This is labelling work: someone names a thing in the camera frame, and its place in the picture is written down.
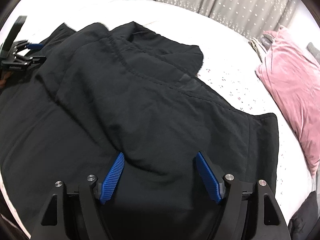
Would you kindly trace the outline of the black long coat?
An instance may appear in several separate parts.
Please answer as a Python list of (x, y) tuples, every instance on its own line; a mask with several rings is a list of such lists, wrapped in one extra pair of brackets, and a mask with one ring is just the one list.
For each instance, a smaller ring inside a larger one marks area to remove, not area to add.
[(32, 232), (54, 183), (75, 190), (89, 174), (125, 166), (103, 210), (114, 239), (206, 239), (220, 207), (194, 158), (240, 181), (276, 187), (278, 123), (232, 107), (196, 74), (198, 46), (134, 22), (108, 30), (59, 26), (43, 65), (1, 92), (1, 175), (16, 220)]

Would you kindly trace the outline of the dark grey folded garment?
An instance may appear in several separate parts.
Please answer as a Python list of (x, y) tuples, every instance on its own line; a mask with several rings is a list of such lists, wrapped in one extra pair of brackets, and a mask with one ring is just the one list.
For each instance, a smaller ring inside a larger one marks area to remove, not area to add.
[(291, 217), (288, 225), (291, 239), (320, 240), (319, 203), (316, 191), (312, 191)]

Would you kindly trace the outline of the pink velvet pillow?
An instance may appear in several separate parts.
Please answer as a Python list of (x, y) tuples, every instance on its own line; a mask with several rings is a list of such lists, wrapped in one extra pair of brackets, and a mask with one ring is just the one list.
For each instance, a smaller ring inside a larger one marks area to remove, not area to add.
[(314, 177), (319, 168), (319, 63), (290, 29), (280, 26), (255, 73), (298, 139)]

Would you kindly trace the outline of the folded beige and grey linens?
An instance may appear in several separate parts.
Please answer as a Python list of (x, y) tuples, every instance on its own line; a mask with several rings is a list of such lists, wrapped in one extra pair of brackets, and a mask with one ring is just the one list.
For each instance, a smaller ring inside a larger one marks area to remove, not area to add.
[(267, 51), (274, 42), (274, 37), (269, 33), (263, 33), (259, 38), (251, 38), (248, 44), (253, 48), (261, 62), (264, 61)]

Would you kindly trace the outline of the grey quilted headboard cushion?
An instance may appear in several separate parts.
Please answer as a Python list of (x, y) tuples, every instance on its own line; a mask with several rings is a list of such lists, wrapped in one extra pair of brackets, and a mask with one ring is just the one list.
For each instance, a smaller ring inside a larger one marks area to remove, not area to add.
[(306, 49), (308, 52), (316, 59), (316, 61), (320, 64), (320, 50), (318, 50), (312, 42), (310, 42)]

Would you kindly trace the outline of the grey dotted curtain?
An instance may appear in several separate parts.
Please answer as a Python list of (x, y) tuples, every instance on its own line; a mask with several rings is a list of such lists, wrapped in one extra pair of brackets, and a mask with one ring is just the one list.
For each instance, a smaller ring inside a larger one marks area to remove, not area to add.
[(288, 26), (299, 0), (155, 0), (221, 23), (247, 39)]

